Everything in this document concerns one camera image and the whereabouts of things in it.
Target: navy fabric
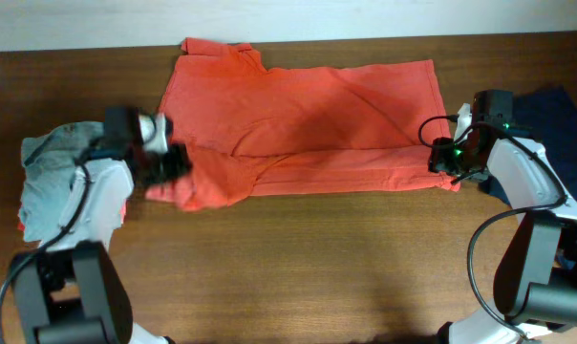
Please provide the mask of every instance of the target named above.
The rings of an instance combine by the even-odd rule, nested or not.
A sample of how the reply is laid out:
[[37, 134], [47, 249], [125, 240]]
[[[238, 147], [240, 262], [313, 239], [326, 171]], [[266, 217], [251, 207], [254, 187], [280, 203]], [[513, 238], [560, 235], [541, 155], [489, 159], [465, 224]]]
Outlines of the navy fabric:
[[[543, 141], [549, 163], [577, 201], [577, 108], [566, 91], [555, 88], [516, 97], [513, 117]], [[508, 203], [498, 181], [490, 179], [480, 187]]]

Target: gray cloth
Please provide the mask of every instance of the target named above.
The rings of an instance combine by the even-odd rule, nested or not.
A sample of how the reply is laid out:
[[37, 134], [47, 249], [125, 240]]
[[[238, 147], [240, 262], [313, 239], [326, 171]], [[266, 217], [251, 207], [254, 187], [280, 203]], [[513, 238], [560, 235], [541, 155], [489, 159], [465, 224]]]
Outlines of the gray cloth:
[[23, 240], [38, 241], [57, 229], [70, 196], [74, 160], [102, 134], [102, 123], [79, 122], [57, 127], [40, 138], [23, 140], [21, 164], [26, 180], [19, 208], [19, 219], [25, 226]]

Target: white wall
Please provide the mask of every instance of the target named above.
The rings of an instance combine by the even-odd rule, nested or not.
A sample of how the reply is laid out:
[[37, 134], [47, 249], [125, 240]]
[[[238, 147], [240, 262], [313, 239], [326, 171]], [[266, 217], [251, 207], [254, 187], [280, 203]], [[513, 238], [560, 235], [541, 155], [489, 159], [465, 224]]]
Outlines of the white wall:
[[577, 0], [0, 0], [0, 51], [577, 30]]

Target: clothing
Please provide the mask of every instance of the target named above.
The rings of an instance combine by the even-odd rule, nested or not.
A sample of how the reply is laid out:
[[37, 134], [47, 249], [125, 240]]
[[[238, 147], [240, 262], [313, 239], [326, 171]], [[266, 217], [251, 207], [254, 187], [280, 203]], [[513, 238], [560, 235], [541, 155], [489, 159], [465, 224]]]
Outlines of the clothing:
[[[266, 70], [249, 44], [188, 38], [160, 105], [190, 176], [147, 197], [184, 210], [250, 196], [453, 187], [417, 129], [445, 114], [433, 62]], [[449, 137], [445, 121], [427, 126]]]
[[[543, 141], [547, 160], [577, 201], [577, 108], [566, 91], [554, 88], [516, 97], [513, 119]], [[497, 180], [491, 178], [480, 187], [509, 203]]]
[[92, 139], [103, 134], [99, 122], [79, 122], [55, 128], [40, 138], [21, 143], [21, 164], [26, 180], [19, 208], [20, 228], [26, 242], [49, 240], [70, 196], [75, 164]]

